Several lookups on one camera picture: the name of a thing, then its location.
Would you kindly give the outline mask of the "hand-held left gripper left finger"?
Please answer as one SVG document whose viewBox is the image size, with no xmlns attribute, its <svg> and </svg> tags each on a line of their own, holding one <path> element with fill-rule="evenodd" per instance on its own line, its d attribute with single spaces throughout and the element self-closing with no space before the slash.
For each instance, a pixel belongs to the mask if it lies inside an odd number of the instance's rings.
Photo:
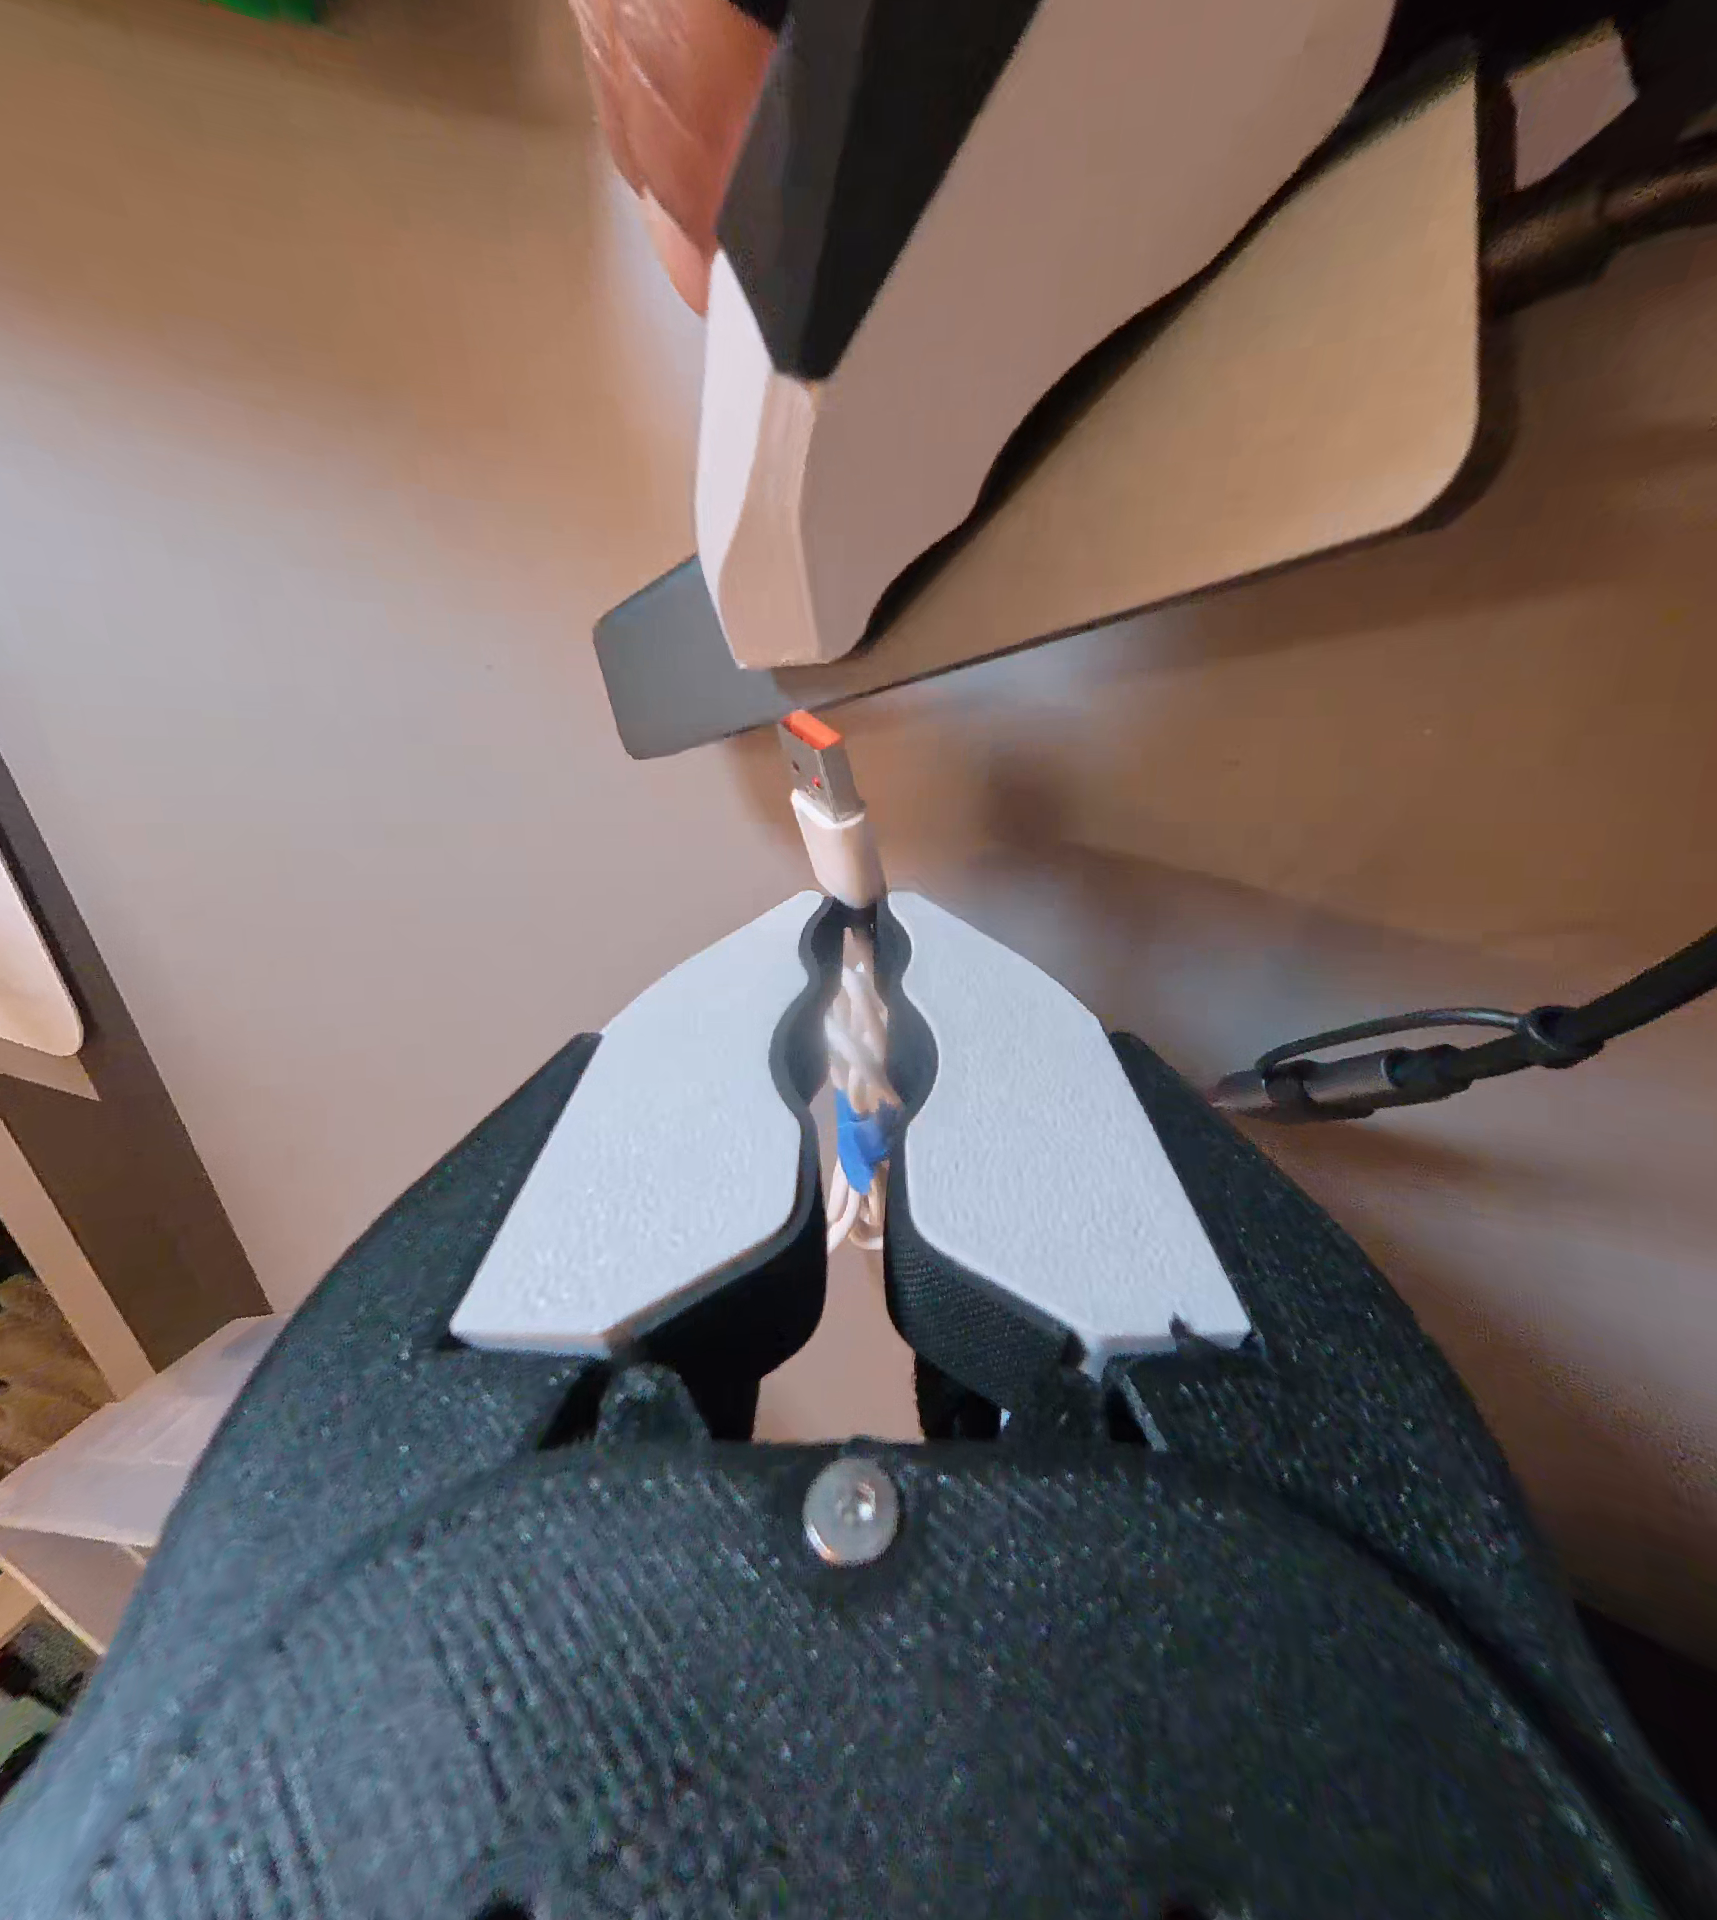
<svg viewBox="0 0 1717 1920">
<path fill-rule="evenodd" d="M 822 1316 L 822 897 L 663 974 L 591 1045 L 448 1332 L 760 1382 Z"/>
</svg>

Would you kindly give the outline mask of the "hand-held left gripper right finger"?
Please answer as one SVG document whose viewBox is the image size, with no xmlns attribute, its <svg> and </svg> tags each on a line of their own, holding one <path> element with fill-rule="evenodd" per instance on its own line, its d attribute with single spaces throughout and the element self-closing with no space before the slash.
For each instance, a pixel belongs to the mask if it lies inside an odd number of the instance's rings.
<svg viewBox="0 0 1717 1920">
<path fill-rule="evenodd" d="M 923 895 L 893 895 L 878 941 L 908 1102 L 886 1303 L 916 1359 L 1014 1413 L 1065 1371 L 1245 1349 L 1253 1318 L 1097 1015 Z"/>
</svg>

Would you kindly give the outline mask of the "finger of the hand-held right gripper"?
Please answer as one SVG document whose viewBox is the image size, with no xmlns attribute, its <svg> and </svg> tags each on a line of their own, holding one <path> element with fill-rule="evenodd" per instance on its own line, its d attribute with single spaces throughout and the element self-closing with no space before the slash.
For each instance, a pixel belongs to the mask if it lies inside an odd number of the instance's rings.
<svg viewBox="0 0 1717 1920">
<path fill-rule="evenodd" d="M 854 651 L 1036 403 L 1336 133 L 1396 13 L 788 5 L 707 318 L 695 523 L 735 666 Z"/>
<path fill-rule="evenodd" d="M 1629 109 L 1640 85 L 1622 37 L 1586 37 L 1512 73 L 1516 186 L 1553 176 Z"/>
</svg>

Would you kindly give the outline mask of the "grey slim usb hub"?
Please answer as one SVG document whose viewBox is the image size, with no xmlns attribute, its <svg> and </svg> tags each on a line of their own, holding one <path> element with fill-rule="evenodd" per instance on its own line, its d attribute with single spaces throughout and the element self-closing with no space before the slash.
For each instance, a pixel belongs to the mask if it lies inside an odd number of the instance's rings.
<svg viewBox="0 0 1717 1920">
<path fill-rule="evenodd" d="M 1627 247 L 1717 226 L 1717 104 L 1666 142 L 1615 120 L 1516 186 L 1512 73 L 1622 37 L 1625 5 L 1448 38 L 1396 5 L 1336 133 L 1198 279 L 1041 397 L 974 511 L 844 659 L 735 666 L 699 555 L 594 628 L 641 760 L 839 709 L 1398 536 L 1491 464 L 1489 325 Z"/>
</svg>

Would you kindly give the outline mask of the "person's right hand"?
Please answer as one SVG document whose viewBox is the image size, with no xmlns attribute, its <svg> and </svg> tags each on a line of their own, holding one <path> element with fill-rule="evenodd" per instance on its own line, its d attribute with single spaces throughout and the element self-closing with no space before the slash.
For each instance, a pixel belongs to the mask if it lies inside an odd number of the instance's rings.
<svg viewBox="0 0 1717 1920">
<path fill-rule="evenodd" d="M 717 222 L 783 2 L 574 2 L 591 103 L 678 299 L 709 304 Z"/>
</svg>

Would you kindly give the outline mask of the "clear plastic bin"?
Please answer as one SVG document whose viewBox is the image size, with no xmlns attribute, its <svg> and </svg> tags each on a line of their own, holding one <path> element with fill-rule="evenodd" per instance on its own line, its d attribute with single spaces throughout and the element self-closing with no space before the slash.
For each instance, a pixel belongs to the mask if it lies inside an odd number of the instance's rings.
<svg viewBox="0 0 1717 1920">
<path fill-rule="evenodd" d="M 0 1480 L 0 1572 L 102 1656 L 165 1525 L 288 1318 L 238 1318 Z"/>
</svg>

